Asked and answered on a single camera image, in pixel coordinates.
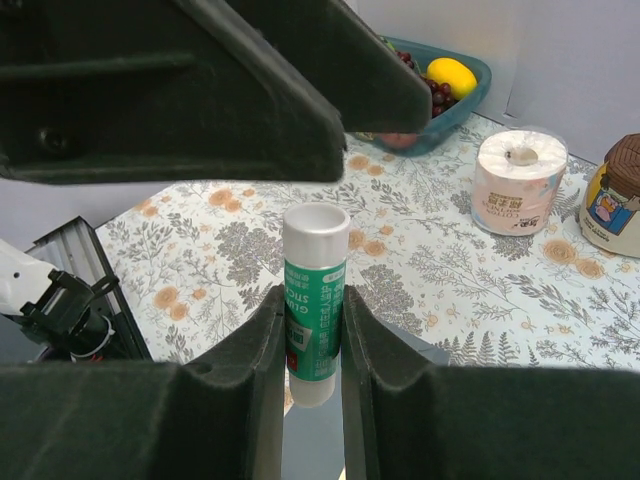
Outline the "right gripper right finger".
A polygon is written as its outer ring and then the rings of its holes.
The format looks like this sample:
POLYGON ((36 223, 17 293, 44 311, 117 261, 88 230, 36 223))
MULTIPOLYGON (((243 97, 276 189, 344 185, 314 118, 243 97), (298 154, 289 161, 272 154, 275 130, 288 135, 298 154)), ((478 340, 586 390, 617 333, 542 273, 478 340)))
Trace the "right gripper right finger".
MULTIPOLYGON (((375 316, 353 287, 343 315, 375 316)), ((635 479, 639 376, 600 369, 435 366, 445 479, 635 479)))

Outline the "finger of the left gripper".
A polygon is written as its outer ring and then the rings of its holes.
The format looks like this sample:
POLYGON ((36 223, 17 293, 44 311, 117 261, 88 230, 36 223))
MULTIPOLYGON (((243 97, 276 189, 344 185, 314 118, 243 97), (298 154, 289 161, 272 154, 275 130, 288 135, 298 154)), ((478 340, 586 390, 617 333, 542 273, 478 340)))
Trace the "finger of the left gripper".
POLYGON ((337 110, 223 1, 5 1, 1 175, 333 182, 337 110))
POLYGON ((340 113, 347 132, 419 133, 431 92, 344 1, 231 1, 340 113))

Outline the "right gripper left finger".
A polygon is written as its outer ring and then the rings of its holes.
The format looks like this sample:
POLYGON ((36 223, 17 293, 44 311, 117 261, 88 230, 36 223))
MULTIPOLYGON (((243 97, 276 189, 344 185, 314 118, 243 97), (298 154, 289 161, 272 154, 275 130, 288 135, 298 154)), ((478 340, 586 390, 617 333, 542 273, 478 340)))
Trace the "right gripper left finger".
POLYGON ((194 361, 1 369, 5 479, 277 479, 284 290, 194 361))

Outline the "grey envelope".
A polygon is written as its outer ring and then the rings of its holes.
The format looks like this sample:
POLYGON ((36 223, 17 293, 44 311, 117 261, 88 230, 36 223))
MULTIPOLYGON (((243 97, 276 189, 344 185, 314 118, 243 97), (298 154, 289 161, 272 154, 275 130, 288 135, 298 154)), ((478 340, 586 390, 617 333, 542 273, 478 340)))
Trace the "grey envelope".
POLYGON ((446 450, 429 372, 450 356, 367 314, 343 315, 340 399, 285 422, 283 474, 331 479, 445 479, 446 450))

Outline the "green white glue stick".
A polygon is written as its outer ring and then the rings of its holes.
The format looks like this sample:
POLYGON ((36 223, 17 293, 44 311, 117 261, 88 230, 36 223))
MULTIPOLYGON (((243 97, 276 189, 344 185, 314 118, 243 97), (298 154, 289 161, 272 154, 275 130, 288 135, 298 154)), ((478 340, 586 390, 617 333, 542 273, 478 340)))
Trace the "green white glue stick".
POLYGON ((283 215, 286 363, 294 403, 324 404, 335 389, 351 219, 325 203, 283 215))

